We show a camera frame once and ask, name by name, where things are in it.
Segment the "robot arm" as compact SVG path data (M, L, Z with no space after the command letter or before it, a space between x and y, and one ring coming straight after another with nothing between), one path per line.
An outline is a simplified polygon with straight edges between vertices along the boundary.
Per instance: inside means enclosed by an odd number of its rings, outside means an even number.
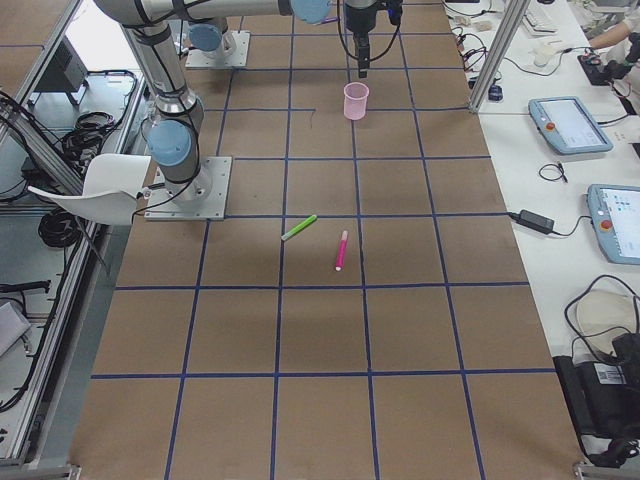
M188 86L169 19L204 29L190 41L201 51L222 51L226 20L234 16L295 16L307 23L324 19L328 1L98 1L96 6L117 22L155 95L159 123L147 134L152 159L164 175L167 195L180 202L201 199L212 180L203 172L199 133L204 107Z
M309 24L323 24L329 21L331 1L278 1L284 16L294 15ZM345 1L337 8L337 22L340 31L351 32L354 51L348 47L346 55L357 62L358 76L365 78L371 63L378 58L371 54L369 34L375 28L377 14L386 10L392 25L399 26L402 8L394 7L389 1ZM190 50L186 66L189 69L231 69L246 66L250 33L246 30L233 31L229 28L225 15L196 18L186 22Z

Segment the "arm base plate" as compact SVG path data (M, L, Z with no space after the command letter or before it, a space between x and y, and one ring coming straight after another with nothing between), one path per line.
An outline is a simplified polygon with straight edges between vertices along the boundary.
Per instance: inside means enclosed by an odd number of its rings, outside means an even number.
M189 31L191 50L186 60L190 70L227 70L247 65L250 32L227 30L213 25L193 25Z
M155 183L149 208L143 214L148 221L199 221L225 218L226 202L232 170L231 157L208 156L200 160L200 172L182 193L182 186L167 183L160 167L155 171Z

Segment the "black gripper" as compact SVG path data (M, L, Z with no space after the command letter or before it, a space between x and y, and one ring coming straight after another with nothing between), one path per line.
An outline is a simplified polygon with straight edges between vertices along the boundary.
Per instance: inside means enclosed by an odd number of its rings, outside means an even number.
M371 63L369 34L376 26L377 0L346 0L345 23L352 33L356 49L358 77L367 78Z

